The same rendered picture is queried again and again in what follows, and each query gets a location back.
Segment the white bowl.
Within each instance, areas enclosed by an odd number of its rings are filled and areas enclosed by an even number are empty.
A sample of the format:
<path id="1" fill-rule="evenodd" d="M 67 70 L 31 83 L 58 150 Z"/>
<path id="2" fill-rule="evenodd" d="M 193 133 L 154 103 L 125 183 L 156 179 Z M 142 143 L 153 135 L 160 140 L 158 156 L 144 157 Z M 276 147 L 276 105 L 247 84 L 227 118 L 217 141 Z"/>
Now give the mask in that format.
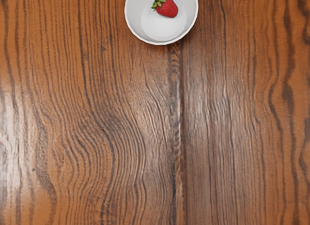
<path id="1" fill-rule="evenodd" d="M 152 45 L 169 45 L 184 36 L 198 17 L 198 0 L 173 0 L 178 8 L 175 17 L 160 15 L 151 6 L 155 0 L 126 0 L 124 15 L 130 31 Z"/>

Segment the red strawberry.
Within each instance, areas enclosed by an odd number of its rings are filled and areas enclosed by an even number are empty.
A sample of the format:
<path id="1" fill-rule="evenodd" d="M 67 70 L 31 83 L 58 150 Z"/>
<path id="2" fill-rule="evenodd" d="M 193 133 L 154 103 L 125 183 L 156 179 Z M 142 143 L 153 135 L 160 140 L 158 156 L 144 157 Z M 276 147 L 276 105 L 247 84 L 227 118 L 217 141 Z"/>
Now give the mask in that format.
<path id="1" fill-rule="evenodd" d="M 154 0 L 152 7 L 159 15 L 174 18 L 178 14 L 178 7 L 174 0 Z"/>

